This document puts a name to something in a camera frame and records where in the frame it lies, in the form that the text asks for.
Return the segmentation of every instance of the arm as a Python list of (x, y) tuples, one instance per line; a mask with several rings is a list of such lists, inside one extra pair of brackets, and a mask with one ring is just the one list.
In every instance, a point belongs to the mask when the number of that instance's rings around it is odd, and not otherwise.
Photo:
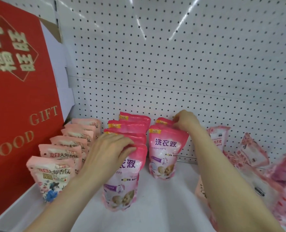
[(196, 116), (183, 110), (174, 121), (191, 136), (204, 190), (220, 231), (284, 232), (263, 201), (213, 143)]
[(103, 134), (93, 144), (85, 164), (62, 193), (24, 232), (70, 232), (75, 221), (99, 188), (122, 165), (135, 147), (123, 135)]

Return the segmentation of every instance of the gold lettering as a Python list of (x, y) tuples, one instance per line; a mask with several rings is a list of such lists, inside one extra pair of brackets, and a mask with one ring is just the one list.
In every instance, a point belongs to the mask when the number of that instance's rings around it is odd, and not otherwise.
[[(5, 153), (2, 151), (2, 147), (3, 147), (4, 144), (6, 144), (6, 146), (8, 147), (8, 153), (7, 153), (7, 154), (5, 154)], [(5, 142), (5, 143), (3, 143), (3, 144), (0, 145), (0, 155), (2, 155), (2, 156), (9, 155), (11, 151), (12, 151), (12, 145), (11, 145), (9, 142)]]
[(45, 109), (45, 114), (47, 115), (47, 120), (50, 118), (49, 115), (50, 115), (50, 108), (48, 109)]
[(28, 143), (31, 142), (31, 141), (34, 139), (34, 133), (33, 133), (33, 131), (27, 131), (27, 132), (25, 132), (25, 137), (26, 137), (26, 140), (27, 140)]
[[(16, 143), (16, 138), (20, 138), (20, 139), (22, 140), (21, 146), (18, 146), (18, 144)], [(15, 148), (20, 148), (20, 147), (22, 147), (22, 146), (24, 145), (24, 138), (23, 138), (22, 136), (16, 136), (16, 137), (14, 138), (14, 140), (13, 140), (13, 145), (14, 145)]]
[(53, 110), (54, 110), (54, 116), (57, 116), (57, 113), (56, 113), (56, 108), (57, 108), (57, 106), (54, 106), (54, 107), (51, 107), (51, 109), (53, 108)]
[(32, 114), (32, 115), (29, 117), (30, 124), (31, 124), (31, 125), (37, 125), (37, 124), (39, 124), (39, 118), (35, 120), (35, 121), (36, 121), (36, 124), (34, 124), (34, 122), (33, 122), (33, 120), (32, 120), (32, 116), (36, 116), (36, 118), (38, 117), (37, 114)]
[(43, 117), (43, 111), (40, 111), (40, 113), (41, 113), (41, 118), (42, 118), (41, 122), (43, 122), (43, 121), (45, 121), (45, 118)]

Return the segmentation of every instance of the baby image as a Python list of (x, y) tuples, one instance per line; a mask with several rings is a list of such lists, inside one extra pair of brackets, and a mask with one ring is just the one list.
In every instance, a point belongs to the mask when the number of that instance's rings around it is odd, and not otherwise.
[(173, 172), (173, 170), (174, 170), (174, 164), (171, 164), (171, 165), (169, 165), (166, 168), (164, 168), (162, 166), (159, 166), (158, 167), (158, 172), (160, 173), (160, 175), (158, 175), (158, 176), (159, 177), (161, 177), (161, 176), (168, 177)]
[(117, 208), (122, 205), (122, 207), (128, 206), (134, 197), (134, 190), (129, 191), (123, 198), (119, 195), (112, 197), (112, 202), (116, 204), (113, 208)]

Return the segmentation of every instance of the woman illustration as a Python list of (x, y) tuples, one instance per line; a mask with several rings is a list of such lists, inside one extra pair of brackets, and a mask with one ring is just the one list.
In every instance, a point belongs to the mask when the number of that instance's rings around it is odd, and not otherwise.
[(58, 185), (59, 185), (59, 183), (56, 183), (56, 182), (52, 182), (50, 184), (50, 190), (48, 191), (46, 199), (45, 199), (47, 202), (52, 203), (53, 200), (57, 197), (58, 192), (55, 190), (57, 190), (59, 188)]

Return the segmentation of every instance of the right hand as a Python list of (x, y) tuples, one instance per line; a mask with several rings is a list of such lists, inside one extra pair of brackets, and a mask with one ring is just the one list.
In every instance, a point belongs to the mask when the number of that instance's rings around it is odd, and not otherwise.
[(134, 144), (124, 135), (102, 134), (91, 146), (83, 168), (78, 176), (86, 181), (96, 176), (99, 186), (106, 183), (119, 169), (124, 160), (136, 147), (126, 146)]
[(201, 128), (198, 118), (192, 112), (186, 110), (177, 113), (174, 116), (173, 121), (175, 122), (174, 127), (188, 133), (195, 128)]

